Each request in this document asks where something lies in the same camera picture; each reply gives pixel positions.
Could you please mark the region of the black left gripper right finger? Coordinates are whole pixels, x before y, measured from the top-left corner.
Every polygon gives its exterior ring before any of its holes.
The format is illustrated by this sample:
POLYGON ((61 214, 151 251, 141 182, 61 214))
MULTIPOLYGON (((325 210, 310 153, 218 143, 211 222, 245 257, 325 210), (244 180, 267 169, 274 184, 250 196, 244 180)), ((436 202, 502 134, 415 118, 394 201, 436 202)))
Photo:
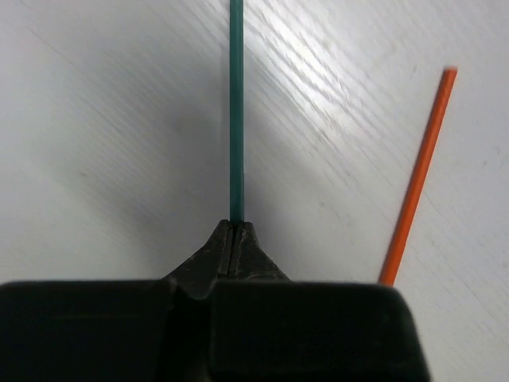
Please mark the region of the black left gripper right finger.
POLYGON ((396 289, 286 278, 237 227, 208 298, 214 381, 427 381, 418 331, 396 289))

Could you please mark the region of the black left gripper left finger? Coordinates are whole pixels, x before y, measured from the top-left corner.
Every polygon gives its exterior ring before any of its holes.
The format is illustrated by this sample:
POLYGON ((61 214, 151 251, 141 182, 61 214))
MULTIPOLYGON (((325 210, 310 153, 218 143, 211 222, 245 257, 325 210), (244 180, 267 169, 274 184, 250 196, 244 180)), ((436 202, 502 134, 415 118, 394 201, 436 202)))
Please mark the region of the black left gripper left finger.
POLYGON ((2 284, 2 380, 181 380, 207 343, 207 297, 230 242, 222 220, 160 279, 2 284))

